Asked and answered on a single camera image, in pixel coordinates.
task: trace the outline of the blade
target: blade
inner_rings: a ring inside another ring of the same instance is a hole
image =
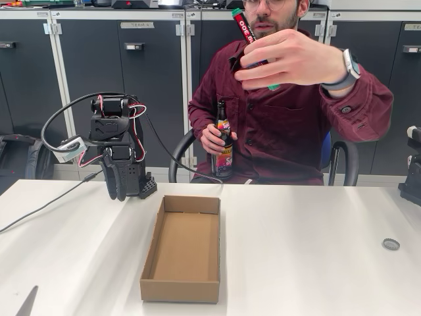
[[[38,286],[34,286],[34,288],[29,293],[28,297],[26,298],[22,307],[19,309],[16,316],[30,316],[31,315],[31,310],[32,310],[32,306],[34,305],[37,291],[38,291]]]

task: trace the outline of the blue chair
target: blue chair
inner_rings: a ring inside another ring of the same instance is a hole
[[[193,130],[190,130],[173,152],[173,156],[181,161],[183,154],[196,140],[193,135]],[[344,186],[356,186],[358,180],[358,149],[355,144],[351,142],[338,141],[332,146],[332,137],[330,132],[326,135],[322,144],[322,159],[320,168],[324,169],[330,166],[328,185],[333,186],[335,182],[337,162],[339,159],[339,150],[342,149],[345,154],[345,180]],[[170,169],[168,170],[168,180],[170,183],[177,183],[177,169],[178,165],[171,160]]]

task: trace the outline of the glasses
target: glasses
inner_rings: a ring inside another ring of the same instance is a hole
[[[262,0],[243,0],[244,9],[248,12],[256,12]],[[272,11],[278,11],[282,9],[285,4],[285,0],[265,0],[269,9]]]

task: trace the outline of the shirt sleeve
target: shirt sleeve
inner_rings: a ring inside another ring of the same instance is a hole
[[[194,135],[200,141],[202,131],[216,120],[216,84],[218,53],[214,56],[208,70],[189,102],[188,112]]]
[[[330,124],[346,140],[378,140],[390,126],[393,94],[375,76],[360,66],[361,77],[353,90],[334,99],[320,87],[322,110]]]

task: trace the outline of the cardboard box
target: cardboard box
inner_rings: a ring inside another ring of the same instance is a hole
[[[164,196],[140,278],[144,301],[217,303],[220,200]]]

